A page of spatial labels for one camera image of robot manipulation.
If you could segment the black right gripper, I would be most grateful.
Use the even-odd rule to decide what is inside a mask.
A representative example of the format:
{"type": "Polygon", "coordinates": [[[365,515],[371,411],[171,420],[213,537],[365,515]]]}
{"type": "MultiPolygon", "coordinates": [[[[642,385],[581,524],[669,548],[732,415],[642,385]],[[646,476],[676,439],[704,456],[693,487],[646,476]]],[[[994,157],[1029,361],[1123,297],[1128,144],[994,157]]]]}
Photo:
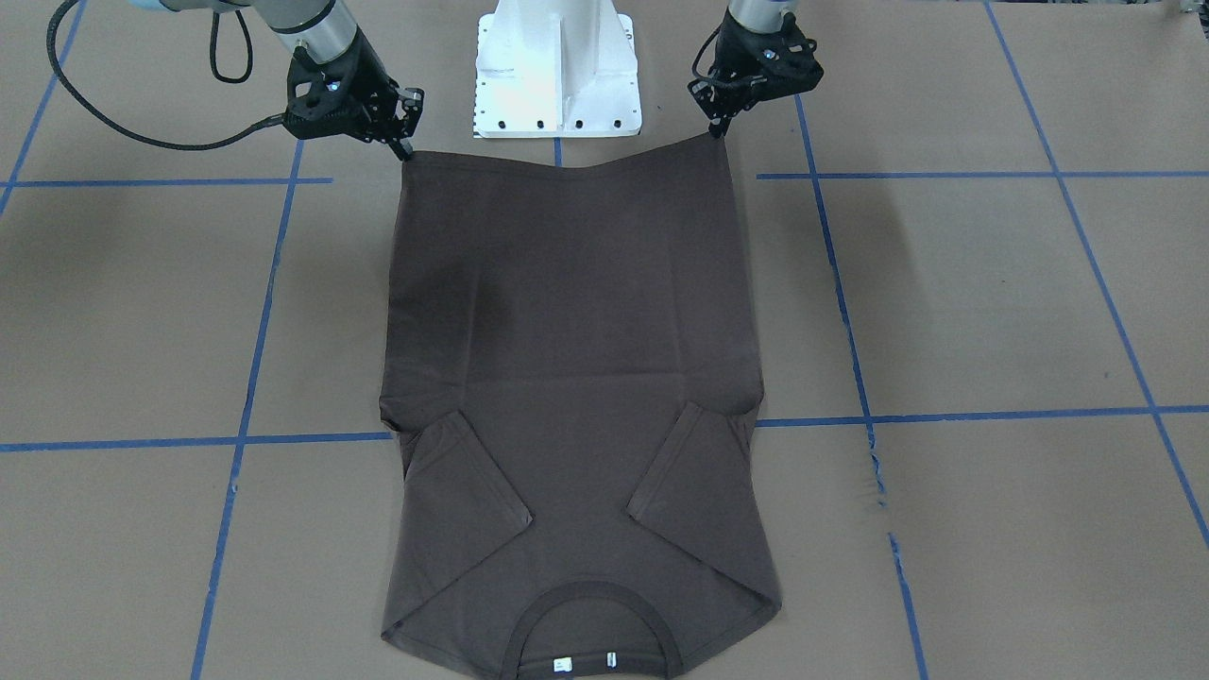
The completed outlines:
{"type": "Polygon", "coordinates": [[[382,143],[401,161],[413,155],[411,137],[424,111],[423,90],[403,90],[368,42],[328,63],[299,44],[287,74],[284,127],[300,142],[349,136],[382,143]]]}

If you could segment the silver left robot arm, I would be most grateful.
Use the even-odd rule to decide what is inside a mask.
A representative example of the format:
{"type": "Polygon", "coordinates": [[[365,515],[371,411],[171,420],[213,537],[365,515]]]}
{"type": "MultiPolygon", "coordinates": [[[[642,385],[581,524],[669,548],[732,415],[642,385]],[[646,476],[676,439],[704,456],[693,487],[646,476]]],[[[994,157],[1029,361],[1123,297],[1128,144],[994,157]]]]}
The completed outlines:
{"type": "Polygon", "coordinates": [[[825,68],[798,25],[797,1],[730,1],[692,60],[692,99],[722,139],[739,113],[816,90],[825,68]]]}

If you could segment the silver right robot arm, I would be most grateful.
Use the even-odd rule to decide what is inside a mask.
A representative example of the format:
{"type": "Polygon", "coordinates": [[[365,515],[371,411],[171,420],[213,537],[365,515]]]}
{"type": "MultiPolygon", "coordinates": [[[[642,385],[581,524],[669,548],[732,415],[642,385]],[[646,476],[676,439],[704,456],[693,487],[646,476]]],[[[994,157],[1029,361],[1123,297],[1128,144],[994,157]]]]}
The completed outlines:
{"type": "Polygon", "coordinates": [[[345,1],[138,1],[150,11],[254,11],[290,51],[280,125],[299,142],[346,136],[412,155],[423,91],[389,76],[345,1]]]}

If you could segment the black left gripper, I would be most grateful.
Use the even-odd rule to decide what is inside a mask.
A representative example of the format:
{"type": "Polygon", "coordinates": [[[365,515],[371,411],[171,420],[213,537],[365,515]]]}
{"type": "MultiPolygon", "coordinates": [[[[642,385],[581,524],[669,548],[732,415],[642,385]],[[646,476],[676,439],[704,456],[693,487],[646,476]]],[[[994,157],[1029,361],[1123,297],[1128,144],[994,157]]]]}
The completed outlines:
{"type": "Polygon", "coordinates": [[[692,60],[692,99],[722,139],[731,117],[756,104],[816,90],[825,67],[817,42],[798,24],[797,8],[725,8],[692,60]]]}

